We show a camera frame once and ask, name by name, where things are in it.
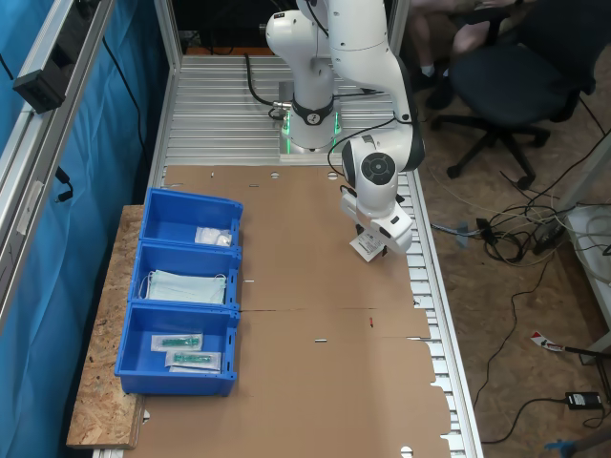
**small package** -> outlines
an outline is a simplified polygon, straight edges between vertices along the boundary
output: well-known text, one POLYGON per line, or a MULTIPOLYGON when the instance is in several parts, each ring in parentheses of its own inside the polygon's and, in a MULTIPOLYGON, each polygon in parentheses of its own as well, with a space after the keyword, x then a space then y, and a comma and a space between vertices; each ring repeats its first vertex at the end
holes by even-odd
POLYGON ((212 369, 195 369, 194 367, 180 367, 179 365, 173 365, 170 367, 170 372, 183 372, 186 374, 217 374, 221 375, 219 370, 212 369))
POLYGON ((165 354, 165 366, 170 365, 221 370, 221 353, 213 351, 168 351, 165 354))
POLYGON ((171 334, 166 336, 152 336, 151 351, 200 351, 202 344, 203 334, 171 334))
POLYGON ((206 245, 231 246, 231 232, 212 227, 198 227, 195 234, 195 243, 206 245))

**blue curtain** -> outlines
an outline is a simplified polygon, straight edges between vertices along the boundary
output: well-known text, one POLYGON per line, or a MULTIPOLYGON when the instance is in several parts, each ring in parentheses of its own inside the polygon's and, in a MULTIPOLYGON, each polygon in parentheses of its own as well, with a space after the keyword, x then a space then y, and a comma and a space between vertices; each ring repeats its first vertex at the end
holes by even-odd
MULTIPOLYGON (((32 2, 1 3, 2 8, 8 3, 26 9, 32 2)), ((168 74, 153 2, 117 0, 105 35, 142 111, 141 129, 152 153, 168 74)), ((2 458, 66 453, 62 422, 65 409, 72 411, 67 406, 71 383, 80 370, 81 348, 89 340, 83 329, 122 207, 132 202, 141 158, 136 109, 100 46, 61 161, 74 197, 55 203, 66 189, 53 182, 0 335, 2 458)))
MULTIPOLYGON (((21 71, 52 4, 53 0, 0 1, 0 53, 13 77, 21 71)), ((0 155, 22 107, 23 98, 0 68, 0 155)))

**shoe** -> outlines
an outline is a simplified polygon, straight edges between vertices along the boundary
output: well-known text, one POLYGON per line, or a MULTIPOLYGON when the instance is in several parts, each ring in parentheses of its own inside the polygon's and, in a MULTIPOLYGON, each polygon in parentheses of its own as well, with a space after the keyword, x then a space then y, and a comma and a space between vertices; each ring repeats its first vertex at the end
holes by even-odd
POLYGON ((443 110, 452 103, 454 99, 454 88, 449 77, 444 76, 437 88, 427 98, 427 107, 431 110, 443 110))
POLYGON ((413 78, 411 78, 411 90, 414 94, 425 89, 434 88, 436 84, 437 72, 434 72, 431 76, 426 76, 422 72, 418 72, 413 78))

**floor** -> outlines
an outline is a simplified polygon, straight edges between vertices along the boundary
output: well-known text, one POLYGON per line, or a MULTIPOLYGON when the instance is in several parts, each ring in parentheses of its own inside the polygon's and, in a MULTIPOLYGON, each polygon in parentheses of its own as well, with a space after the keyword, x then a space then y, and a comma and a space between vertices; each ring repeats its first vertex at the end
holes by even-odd
MULTIPOLYGON (((584 100, 603 128, 608 130, 611 129, 611 111, 605 107, 611 104, 611 49, 600 58, 596 77, 599 82, 597 91, 584 100)), ((426 95, 417 95, 420 107, 424 107, 426 95)), ((466 115, 469 110, 456 100, 444 113, 466 115)), ((421 114, 427 119, 433 116, 434 113, 421 114)), ((490 218, 492 213, 474 208, 448 194, 435 182, 427 167, 444 185, 473 204, 503 210, 510 204, 526 202, 498 172, 502 170, 514 180, 521 177, 517 164, 502 146, 486 151, 464 170, 462 177, 450 180, 446 168, 453 165, 481 134, 457 126, 444 126, 438 133, 432 132, 428 123, 424 125, 427 159, 426 165, 420 168, 420 176, 432 222, 451 227, 467 222, 472 229, 475 218, 490 218)), ((570 120, 541 125, 553 131, 548 144, 539 150, 533 147, 525 150, 538 173, 533 185, 536 190, 552 183, 600 138, 599 129, 581 105, 570 120)), ((560 196, 578 173, 579 169, 565 178, 555 189, 555 194, 560 196)), ((610 177, 610 173, 611 167, 605 174, 610 177)), ((600 202, 608 198, 611 198, 611 187, 603 178, 588 201, 600 202)), ((549 199, 545 198, 542 203, 549 204, 549 199)), ((511 221, 504 228, 509 230, 518 224, 523 222, 511 221)), ((509 431, 517 410, 532 398, 562 398, 565 391, 570 390, 601 391, 596 368, 582 366, 576 355, 546 351, 529 339, 537 330, 555 343, 587 347, 607 330, 570 243, 562 245, 554 255, 536 265, 513 267, 488 258, 481 241, 469 239, 467 247, 464 247, 454 236, 437 232, 434 238, 473 398, 486 378, 488 359, 513 325, 511 296, 534 288, 545 262, 551 259, 540 288, 533 294, 516 298, 516 332, 492 362, 490 382, 482 391, 475 410, 481 440, 503 437, 509 431)), ((537 260, 540 258, 529 254, 524 263, 537 260)), ((484 446, 484 454, 487 458, 558 456, 557 453, 543 452, 543 445, 591 434, 592 430, 581 425, 591 416, 592 413, 576 413, 561 405, 531 405, 522 414, 510 439, 500 445, 484 446)), ((578 456, 608 457, 611 456, 611 445, 578 456)))

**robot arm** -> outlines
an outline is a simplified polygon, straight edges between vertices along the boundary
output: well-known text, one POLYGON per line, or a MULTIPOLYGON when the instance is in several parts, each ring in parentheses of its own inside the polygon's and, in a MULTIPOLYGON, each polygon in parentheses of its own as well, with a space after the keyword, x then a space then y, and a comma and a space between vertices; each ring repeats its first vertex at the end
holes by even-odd
POLYGON ((384 3, 298 0, 297 4, 299 11, 275 14, 267 25, 270 48, 289 65, 295 80, 290 139, 311 149, 325 147, 334 138, 327 113, 336 111, 333 78, 321 60, 329 53, 334 70, 344 80, 389 94, 394 118, 389 116, 390 122, 380 126, 385 129, 352 138, 343 148, 344 173, 354 191, 343 191, 341 207, 391 250, 405 254, 411 245, 412 221, 397 202, 398 174, 420 164, 424 146, 412 119, 415 109, 408 98, 407 72, 389 47, 384 3), (321 27, 328 28, 328 37, 321 27))
POLYGON ((329 43, 335 71, 357 87, 390 95, 394 120, 387 129, 349 140, 344 173, 356 196, 344 191, 342 209, 391 250, 411 245, 411 218, 397 202, 398 174, 424 158, 417 121, 412 124, 405 67, 390 51, 384 4, 372 0, 327 0, 329 43))

